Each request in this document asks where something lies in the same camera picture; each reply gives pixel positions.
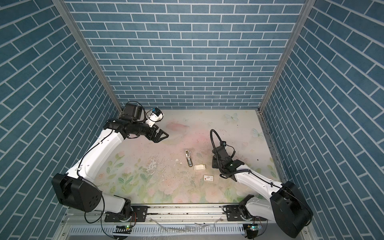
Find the beige stapler base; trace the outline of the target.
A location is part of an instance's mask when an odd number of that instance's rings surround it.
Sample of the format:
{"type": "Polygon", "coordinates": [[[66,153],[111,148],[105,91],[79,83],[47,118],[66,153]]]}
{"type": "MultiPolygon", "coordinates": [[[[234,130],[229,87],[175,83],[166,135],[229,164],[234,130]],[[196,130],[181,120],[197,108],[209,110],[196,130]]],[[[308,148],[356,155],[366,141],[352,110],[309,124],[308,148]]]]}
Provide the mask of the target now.
{"type": "Polygon", "coordinates": [[[192,162],[192,158],[191,158],[191,155],[190,155],[190,151],[189,150],[185,150],[185,154],[186,154],[186,159],[187,159],[188,166],[192,167],[193,166],[193,162],[192,162]]]}

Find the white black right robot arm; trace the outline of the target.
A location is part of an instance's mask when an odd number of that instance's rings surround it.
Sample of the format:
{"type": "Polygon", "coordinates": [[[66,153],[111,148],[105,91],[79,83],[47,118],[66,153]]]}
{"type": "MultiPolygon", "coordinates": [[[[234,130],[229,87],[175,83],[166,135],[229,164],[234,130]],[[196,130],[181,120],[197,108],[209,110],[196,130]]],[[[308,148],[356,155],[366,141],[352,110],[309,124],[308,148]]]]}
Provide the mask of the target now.
{"type": "Polygon", "coordinates": [[[220,177],[243,184],[269,201],[261,203],[255,195],[247,195],[236,207],[230,208],[229,220],[271,220],[291,238],[297,237],[312,222],[314,213],[294,183],[281,183],[257,173],[244,162],[233,160],[224,146],[214,147],[213,168],[220,171],[220,177]]]}

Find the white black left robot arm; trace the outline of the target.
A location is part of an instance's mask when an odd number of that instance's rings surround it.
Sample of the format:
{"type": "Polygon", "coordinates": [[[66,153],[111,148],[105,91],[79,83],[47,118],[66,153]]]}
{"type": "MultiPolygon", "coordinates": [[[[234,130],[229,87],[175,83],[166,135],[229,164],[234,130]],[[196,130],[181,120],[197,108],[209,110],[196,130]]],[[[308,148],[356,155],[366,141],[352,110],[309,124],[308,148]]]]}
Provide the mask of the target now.
{"type": "Polygon", "coordinates": [[[159,143],[168,138],[169,135],[156,125],[163,117],[159,108],[146,113],[140,103],[126,103],[119,118],[106,121],[99,137],[84,156],[66,173],[53,177],[52,185],[58,202],[84,213],[101,211],[117,214],[121,221],[128,220],[132,215],[130,200],[102,193],[94,183],[97,173],[125,139],[144,136],[159,143]]]}

